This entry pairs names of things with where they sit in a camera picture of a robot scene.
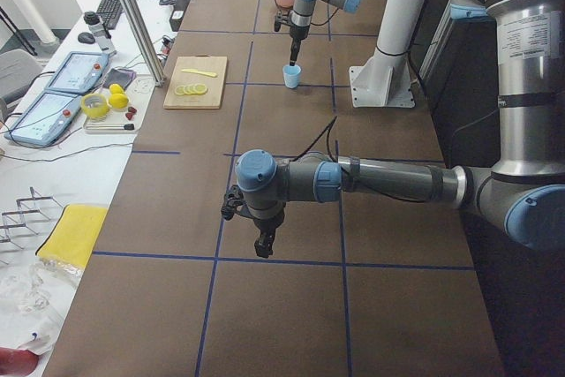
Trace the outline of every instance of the keyboard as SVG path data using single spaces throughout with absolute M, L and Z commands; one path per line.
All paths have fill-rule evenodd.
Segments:
M 101 0 L 96 13 L 102 18 L 109 30 L 116 28 L 122 13 L 120 0 Z

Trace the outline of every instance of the brown tabletop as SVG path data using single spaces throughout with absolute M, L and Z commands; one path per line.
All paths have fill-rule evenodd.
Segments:
M 220 217 L 239 155 L 296 155 L 335 115 L 340 155 L 442 165 L 423 99 L 351 105 L 348 68 L 373 54 L 385 3 L 313 26 L 290 90 L 272 0 L 191 1 L 165 72 L 228 57 L 222 107 L 166 110 L 155 89 L 44 375 L 502 375 L 456 211 L 357 193 L 290 203 L 269 260 L 250 220 Z M 314 21 L 331 12 L 318 3 Z

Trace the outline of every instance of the cutting board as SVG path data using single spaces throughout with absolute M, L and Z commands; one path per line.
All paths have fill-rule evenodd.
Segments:
M 178 57 L 163 107 L 165 109 L 219 109 L 222 105 L 223 84 L 227 67 L 227 57 Z M 217 77 L 208 77 L 183 72 L 182 70 L 186 68 L 216 72 L 218 75 Z M 175 93 L 179 86 L 198 83 L 206 84 L 207 92 L 205 94 L 179 96 Z

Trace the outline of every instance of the lemon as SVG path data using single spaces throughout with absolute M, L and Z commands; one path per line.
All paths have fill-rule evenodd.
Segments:
M 129 99 L 123 93 L 113 93 L 109 96 L 108 103 L 112 108 L 121 109 L 125 108 L 129 103 Z
M 123 93 L 125 93 L 124 88 L 121 87 L 119 84 L 116 84 L 116 83 L 110 84 L 108 88 L 109 88 L 109 92 L 112 93 L 112 94 L 115 94 L 115 93 L 123 94 Z

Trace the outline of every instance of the plastic cup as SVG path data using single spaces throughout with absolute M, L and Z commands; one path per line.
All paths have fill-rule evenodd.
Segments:
M 302 73 L 302 68 L 300 68 L 300 65 L 285 65 L 282 68 L 284 85 L 288 88 L 298 87 L 298 84 L 300 84 L 301 73 Z

